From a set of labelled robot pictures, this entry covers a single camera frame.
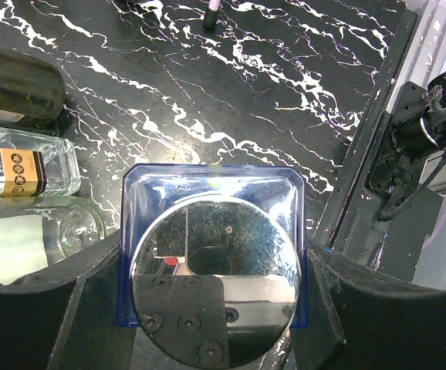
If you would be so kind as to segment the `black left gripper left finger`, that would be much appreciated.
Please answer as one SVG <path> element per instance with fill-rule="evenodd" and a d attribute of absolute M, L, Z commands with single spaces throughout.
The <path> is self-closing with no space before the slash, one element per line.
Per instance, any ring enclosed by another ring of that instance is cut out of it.
<path fill-rule="evenodd" d="M 136 331 L 116 324 L 120 234 L 0 284 L 0 369 L 128 369 Z"/>

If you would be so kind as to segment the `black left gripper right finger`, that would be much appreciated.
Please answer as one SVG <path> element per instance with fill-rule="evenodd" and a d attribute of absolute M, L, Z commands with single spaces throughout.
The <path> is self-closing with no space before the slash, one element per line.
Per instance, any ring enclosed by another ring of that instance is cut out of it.
<path fill-rule="evenodd" d="M 446 291 L 417 286 L 316 243 L 306 247 L 307 325 L 290 369 L 446 369 Z"/>

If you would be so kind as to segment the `clear tall glass bottle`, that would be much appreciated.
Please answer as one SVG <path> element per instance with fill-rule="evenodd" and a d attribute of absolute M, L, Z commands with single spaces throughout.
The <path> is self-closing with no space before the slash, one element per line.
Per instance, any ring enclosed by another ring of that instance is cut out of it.
<path fill-rule="evenodd" d="M 52 266 L 105 236 L 102 215 L 89 199 L 0 198 L 0 284 Z"/>

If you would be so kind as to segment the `blue square glass bottle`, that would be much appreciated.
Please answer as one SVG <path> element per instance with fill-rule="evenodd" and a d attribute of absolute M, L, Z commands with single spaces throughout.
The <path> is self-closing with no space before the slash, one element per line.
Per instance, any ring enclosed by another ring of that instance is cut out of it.
<path fill-rule="evenodd" d="M 288 166 L 137 164 L 123 176 L 117 324 L 232 369 L 306 324 L 305 182 Z"/>

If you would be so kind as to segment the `dark green wine bottle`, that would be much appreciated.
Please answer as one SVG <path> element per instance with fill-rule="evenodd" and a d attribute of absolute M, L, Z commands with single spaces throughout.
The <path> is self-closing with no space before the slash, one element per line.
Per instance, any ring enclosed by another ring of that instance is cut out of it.
<path fill-rule="evenodd" d="M 0 123 L 46 126 L 59 117 L 65 98 L 53 64 L 0 46 Z"/>

